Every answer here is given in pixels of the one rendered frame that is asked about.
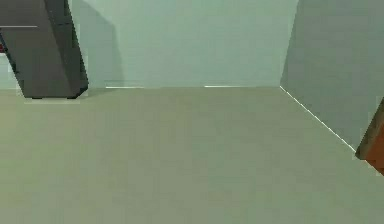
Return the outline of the brown wooden cabinet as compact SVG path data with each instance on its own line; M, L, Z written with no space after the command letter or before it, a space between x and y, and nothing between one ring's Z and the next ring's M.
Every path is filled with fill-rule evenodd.
M366 161L384 176L384 97L372 117L355 156Z

